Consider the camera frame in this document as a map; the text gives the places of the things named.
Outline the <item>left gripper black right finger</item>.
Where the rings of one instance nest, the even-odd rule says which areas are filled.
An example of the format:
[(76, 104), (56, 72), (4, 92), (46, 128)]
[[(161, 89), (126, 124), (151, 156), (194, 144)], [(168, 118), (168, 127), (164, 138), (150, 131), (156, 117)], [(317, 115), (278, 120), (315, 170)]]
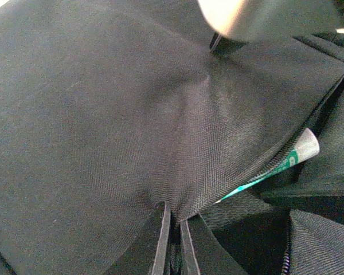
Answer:
[(182, 274), (239, 275), (247, 273), (219, 244), (199, 214), (182, 221), (180, 232)]

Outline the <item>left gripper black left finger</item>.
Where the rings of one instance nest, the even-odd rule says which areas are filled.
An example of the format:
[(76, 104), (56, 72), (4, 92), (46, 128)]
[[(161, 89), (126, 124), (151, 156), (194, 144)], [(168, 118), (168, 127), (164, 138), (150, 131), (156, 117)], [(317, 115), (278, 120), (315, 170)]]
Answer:
[(171, 211), (156, 205), (131, 246), (105, 272), (114, 275), (170, 274), (168, 263)]

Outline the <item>green glue stick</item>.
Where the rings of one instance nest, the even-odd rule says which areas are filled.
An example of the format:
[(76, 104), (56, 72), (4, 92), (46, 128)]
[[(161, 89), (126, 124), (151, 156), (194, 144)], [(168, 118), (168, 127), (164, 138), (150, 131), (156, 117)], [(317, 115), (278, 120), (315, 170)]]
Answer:
[(275, 166), (272, 170), (268, 172), (264, 172), (263, 174), (251, 179), (248, 183), (238, 186), (235, 190), (231, 191), (226, 196), (222, 197), (220, 200), (216, 201), (216, 203), (220, 203), (221, 201), (225, 200), (226, 198), (231, 197), (245, 189), (248, 189), (263, 180), (270, 178), (284, 170), (289, 169), (305, 160), (313, 158), (320, 152), (320, 146), (318, 139), (314, 135), (314, 133), (309, 129), (306, 128), (303, 133), (301, 134), (298, 141), (295, 143), (294, 148), (288, 153), (288, 155), (284, 158), (284, 160)]

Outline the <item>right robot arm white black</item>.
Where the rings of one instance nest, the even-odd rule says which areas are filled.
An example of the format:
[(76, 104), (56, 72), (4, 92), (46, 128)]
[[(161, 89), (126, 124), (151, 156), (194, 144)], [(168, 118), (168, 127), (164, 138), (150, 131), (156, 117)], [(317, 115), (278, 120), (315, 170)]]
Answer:
[(273, 23), (282, 1), (198, 1), (204, 19), (219, 35), (238, 41), (273, 37)]

